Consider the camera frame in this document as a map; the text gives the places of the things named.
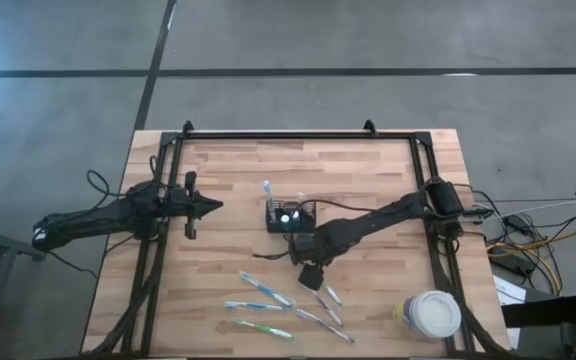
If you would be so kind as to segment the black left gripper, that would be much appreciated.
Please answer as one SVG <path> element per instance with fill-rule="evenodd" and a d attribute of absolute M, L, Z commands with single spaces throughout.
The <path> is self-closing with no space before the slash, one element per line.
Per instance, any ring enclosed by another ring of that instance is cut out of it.
<path fill-rule="evenodd" d="M 184 234 L 190 240 L 195 240 L 197 231 L 195 229 L 195 186 L 196 186 L 197 173 L 190 171 L 185 174 L 184 188 L 186 190 L 186 224 L 184 226 Z M 201 219 L 210 212 L 221 208 L 224 203 L 220 200 L 212 199 L 203 196 L 200 192 L 196 193 L 196 218 Z"/>

